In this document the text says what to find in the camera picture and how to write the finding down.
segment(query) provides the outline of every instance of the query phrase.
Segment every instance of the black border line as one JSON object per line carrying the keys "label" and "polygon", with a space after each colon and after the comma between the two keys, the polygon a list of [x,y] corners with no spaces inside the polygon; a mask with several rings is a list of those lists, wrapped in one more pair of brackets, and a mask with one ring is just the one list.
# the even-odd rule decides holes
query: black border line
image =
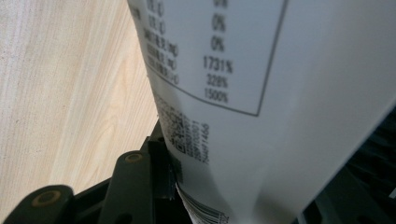
{"label": "black border line", "polygon": [[163,81],[165,81],[166,83],[171,85],[172,87],[178,89],[179,91],[182,91],[185,94],[189,95],[190,97],[194,98],[195,100],[198,100],[198,101],[203,102],[205,104],[209,104],[209,105],[221,107],[223,109],[231,110],[231,111],[236,112],[236,113],[241,113],[241,114],[245,114],[245,115],[249,115],[249,116],[253,116],[253,117],[258,117],[260,115],[261,110],[262,110],[262,101],[263,101],[263,98],[264,98],[265,89],[267,87],[268,77],[269,77],[269,75],[271,73],[272,63],[273,63],[273,60],[274,60],[274,57],[275,57],[275,52],[276,52],[277,40],[279,39],[279,34],[280,34],[280,30],[282,28],[283,19],[285,18],[286,7],[288,5],[288,2],[289,2],[289,0],[284,0],[283,1],[282,9],[280,11],[280,15],[279,15],[279,19],[278,19],[278,23],[277,23],[277,27],[276,27],[276,33],[275,33],[275,36],[274,36],[274,42],[273,42],[273,45],[272,45],[272,48],[271,48],[270,57],[268,59],[268,63],[267,63],[267,66],[266,66],[267,69],[265,70],[265,79],[264,79],[264,82],[262,84],[262,96],[260,98],[259,106],[258,106],[257,112],[255,114],[254,113],[248,113],[246,111],[242,111],[242,110],[238,110],[238,109],[234,109],[234,108],[230,108],[230,107],[225,106],[225,105],[218,105],[218,104],[206,101],[204,99],[201,99],[201,98],[199,98],[199,97],[197,97],[197,96],[195,96],[195,95],[193,95],[193,94],[191,94],[191,93],[189,93],[187,91],[184,91],[179,86],[177,86],[177,85],[173,84],[172,82],[170,82],[169,80],[167,80],[165,77],[163,77],[163,75],[159,74],[151,65],[149,65],[146,62],[146,59],[144,59],[144,62],[146,64],[146,66],[157,75],[157,77],[159,77],[160,79],[162,79]]}

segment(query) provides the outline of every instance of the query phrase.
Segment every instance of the wood grain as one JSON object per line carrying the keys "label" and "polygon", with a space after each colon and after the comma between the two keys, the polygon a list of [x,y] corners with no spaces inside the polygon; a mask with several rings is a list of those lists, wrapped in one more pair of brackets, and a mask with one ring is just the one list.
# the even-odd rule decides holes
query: wood grain
{"label": "wood grain", "polygon": [[157,120],[126,0],[0,4],[0,221],[31,191],[111,176]]}

